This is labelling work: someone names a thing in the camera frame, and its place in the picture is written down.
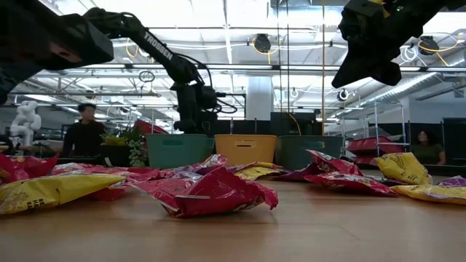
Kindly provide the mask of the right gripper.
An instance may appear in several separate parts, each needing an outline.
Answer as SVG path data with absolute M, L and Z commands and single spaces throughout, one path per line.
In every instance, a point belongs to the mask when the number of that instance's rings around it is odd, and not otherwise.
M 400 66 L 391 61 L 411 37 L 418 37 L 430 20 L 429 1 L 351 0 L 341 12 L 339 29 L 348 52 L 331 82 L 338 89 L 368 77 L 395 86 Z

